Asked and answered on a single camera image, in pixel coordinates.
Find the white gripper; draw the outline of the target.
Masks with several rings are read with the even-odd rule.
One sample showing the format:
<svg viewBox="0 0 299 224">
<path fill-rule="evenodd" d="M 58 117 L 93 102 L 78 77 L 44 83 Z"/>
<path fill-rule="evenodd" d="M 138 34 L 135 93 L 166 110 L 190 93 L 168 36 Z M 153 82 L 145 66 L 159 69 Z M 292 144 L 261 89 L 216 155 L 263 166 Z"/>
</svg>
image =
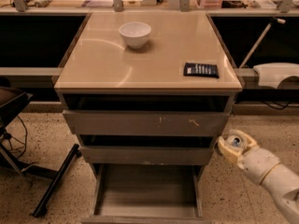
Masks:
<svg viewBox="0 0 299 224">
<path fill-rule="evenodd" d="M 247 133 L 232 129 L 229 136 L 233 134 L 243 137 L 247 141 L 247 147 L 242 151 L 234 151 L 228 147 L 227 138 L 220 136 L 218 150 L 228 162 L 237 164 L 246 178 L 254 184 L 261 185 L 270 171 L 280 164 L 280 159 L 268 149 L 254 147 L 257 142 Z"/>
</svg>

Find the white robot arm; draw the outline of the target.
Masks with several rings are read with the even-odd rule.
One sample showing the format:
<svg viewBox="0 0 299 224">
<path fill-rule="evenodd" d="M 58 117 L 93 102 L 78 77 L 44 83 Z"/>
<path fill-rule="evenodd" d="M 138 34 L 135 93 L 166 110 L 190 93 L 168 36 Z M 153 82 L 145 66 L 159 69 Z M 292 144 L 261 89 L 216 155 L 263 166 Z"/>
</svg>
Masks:
<svg viewBox="0 0 299 224">
<path fill-rule="evenodd" d="M 232 129 L 226 138 L 220 136 L 217 147 L 220 154 L 237 166 L 248 180 L 270 194 L 278 211 L 290 224 L 299 224 L 298 174 L 242 131 Z"/>
</svg>

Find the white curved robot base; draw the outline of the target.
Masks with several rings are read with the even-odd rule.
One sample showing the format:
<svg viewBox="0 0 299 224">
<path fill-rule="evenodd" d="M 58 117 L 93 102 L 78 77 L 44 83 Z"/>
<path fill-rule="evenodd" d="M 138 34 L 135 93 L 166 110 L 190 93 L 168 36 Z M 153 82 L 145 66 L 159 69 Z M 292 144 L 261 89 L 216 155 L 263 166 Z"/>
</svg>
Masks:
<svg viewBox="0 0 299 224">
<path fill-rule="evenodd" d="M 258 74 L 258 85 L 277 89 L 279 84 L 289 77 L 299 77 L 297 63 L 264 63 L 253 66 Z"/>
</svg>

